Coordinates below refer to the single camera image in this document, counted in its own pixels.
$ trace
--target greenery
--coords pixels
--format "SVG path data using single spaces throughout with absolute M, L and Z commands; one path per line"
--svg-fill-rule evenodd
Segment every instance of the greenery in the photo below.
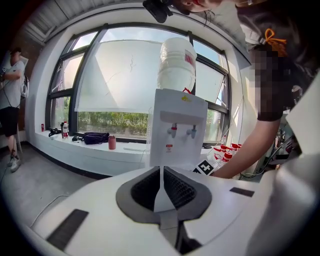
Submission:
M 57 102 L 55 109 L 55 124 L 68 120 L 70 97 L 63 98 L 63 108 Z M 220 127 L 220 118 L 213 123 L 218 113 L 208 110 L 205 141 L 216 141 Z M 146 138 L 148 126 L 148 114 L 128 112 L 78 112 L 79 132 L 101 132 L 125 137 Z
M 108 132 L 125 137 L 147 136 L 148 114 L 126 112 L 78 112 L 80 132 Z

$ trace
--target black shorts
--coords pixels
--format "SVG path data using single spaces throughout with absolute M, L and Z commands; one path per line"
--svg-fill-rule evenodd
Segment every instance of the black shorts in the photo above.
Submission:
M 6 137 L 17 134 L 19 108 L 8 106 L 0 109 L 0 123 Z

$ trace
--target black vent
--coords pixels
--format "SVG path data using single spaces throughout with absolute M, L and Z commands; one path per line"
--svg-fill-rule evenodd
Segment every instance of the black vent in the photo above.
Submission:
M 131 196 L 139 205 L 154 210 L 155 199 L 160 189 L 160 170 L 152 172 L 136 183 L 131 189 Z
M 196 197 L 196 190 L 171 172 L 163 172 L 164 189 L 176 209 L 188 204 Z

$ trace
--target red label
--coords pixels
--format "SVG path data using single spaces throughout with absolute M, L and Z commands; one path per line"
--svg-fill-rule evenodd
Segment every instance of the red label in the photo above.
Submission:
M 194 60 L 193 60 L 192 54 L 187 50 L 185 50 L 184 60 L 186 62 L 190 63 L 195 68 L 195 64 L 194 64 Z

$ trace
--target black bag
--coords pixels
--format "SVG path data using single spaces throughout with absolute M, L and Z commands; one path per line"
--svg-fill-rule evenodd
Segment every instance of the black bag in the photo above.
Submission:
M 86 132 L 81 141 L 83 141 L 87 145 L 92 144 L 102 144 L 108 142 L 109 140 L 109 132 Z

